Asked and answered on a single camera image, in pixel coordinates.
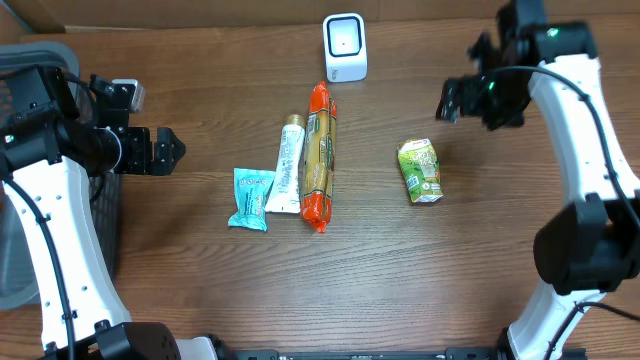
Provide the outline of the green tea packet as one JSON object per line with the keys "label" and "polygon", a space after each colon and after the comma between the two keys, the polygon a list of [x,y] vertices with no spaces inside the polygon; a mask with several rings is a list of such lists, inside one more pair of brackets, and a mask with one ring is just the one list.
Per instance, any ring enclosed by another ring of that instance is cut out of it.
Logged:
{"label": "green tea packet", "polygon": [[428,138],[401,143],[397,156],[412,203],[434,203],[443,196],[439,160]]}

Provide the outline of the white tube with gold cap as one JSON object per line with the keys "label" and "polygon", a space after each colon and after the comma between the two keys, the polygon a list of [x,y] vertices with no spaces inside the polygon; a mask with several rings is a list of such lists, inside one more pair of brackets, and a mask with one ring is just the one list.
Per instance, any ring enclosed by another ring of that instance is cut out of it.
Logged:
{"label": "white tube with gold cap", "polygon": [[290,114],[281,131],[275,178],[265,210],[270,213],[300,212],[299,163],[305,137],[305,121]]}

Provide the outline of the orange spaghetti packet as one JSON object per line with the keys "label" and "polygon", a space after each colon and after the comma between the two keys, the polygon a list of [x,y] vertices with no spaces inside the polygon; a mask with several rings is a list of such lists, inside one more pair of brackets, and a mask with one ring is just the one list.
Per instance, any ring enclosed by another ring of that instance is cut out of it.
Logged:
{"label": "orange spaghetti packet", "polygon": [[310,96],[301,185],[301,217],[318,233],[332,217],[336,137],[337,105],[321,81]]}

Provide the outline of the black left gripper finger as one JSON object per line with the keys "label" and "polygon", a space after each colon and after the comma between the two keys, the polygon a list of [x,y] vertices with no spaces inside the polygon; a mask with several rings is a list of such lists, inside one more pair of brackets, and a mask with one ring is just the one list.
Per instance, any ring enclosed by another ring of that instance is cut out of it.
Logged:
{"label": "black left gripper finger", "polygon": [[168,127],[157,129],[157,140],[155,149],[165,148],[168,150],[185,150],[186,145],[175,135],[174,131]]}
{"label": "black left gripper finger", "polygon": [[185,155],[186,147],[175,144],[155,144],[152,161],[153,175],[170,175]]}

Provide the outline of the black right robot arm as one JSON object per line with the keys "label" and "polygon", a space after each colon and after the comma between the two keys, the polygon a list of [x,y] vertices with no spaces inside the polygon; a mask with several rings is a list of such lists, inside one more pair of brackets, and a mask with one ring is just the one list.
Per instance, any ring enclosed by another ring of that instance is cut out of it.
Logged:
{"label": "black right robot arm", "polygon": [[489,130],[543,116],[563,183],[563,207],[535,236],[538,285],[485,359],[582,359],[564,345],[582,317],[639,273],[639,180],[619,145],[601,87],[598,51],[582,21],[551,23],[541,0],[511,0],[499,38],[469,49],[476,73],[444,82],[440,120]]}

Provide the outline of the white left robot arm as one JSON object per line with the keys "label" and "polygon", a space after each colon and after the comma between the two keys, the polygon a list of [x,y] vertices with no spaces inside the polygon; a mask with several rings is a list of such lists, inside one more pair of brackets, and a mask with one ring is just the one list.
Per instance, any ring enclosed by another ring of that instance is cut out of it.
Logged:
{"label": "white left robot arm", "polygon": [[1,77],[11,100],[1,122],[1,179],[18,211],[41,298],[49,359],[207,359],[225,356],[213,336],[178,339],[158,322],[136,322],[107,270],[90,181],[106,174],[165,176],[185,155],[169,128],[129,123],[144,101],[134,79],[83,83],[88,122],[72,93],[78,78],[31,65]]}

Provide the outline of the teal snack packet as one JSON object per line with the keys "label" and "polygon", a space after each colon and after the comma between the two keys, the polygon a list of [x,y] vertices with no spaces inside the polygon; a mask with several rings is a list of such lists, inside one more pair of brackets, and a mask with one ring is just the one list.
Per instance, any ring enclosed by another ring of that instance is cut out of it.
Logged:
{"label": "teal snack packet", "polygon": [[267,231],[266,198],[274,179],[275,172],[271,170],[234,169],[234,197],[237,211],[228,220],[230,227]]}

